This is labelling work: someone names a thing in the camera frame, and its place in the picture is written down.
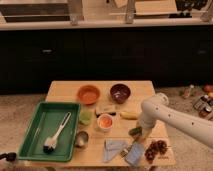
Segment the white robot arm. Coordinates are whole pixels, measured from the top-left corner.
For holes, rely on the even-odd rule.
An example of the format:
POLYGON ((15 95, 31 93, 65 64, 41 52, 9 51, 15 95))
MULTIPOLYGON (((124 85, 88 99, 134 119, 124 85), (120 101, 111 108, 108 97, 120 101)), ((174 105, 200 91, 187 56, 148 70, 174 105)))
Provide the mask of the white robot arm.
POLYGON ((213 149, 213 122, 179 112, 169 108, 168 104, 169 99, 164 93, 143 100, 138 118, 142 129, 153 129, 160 120, 213 149))

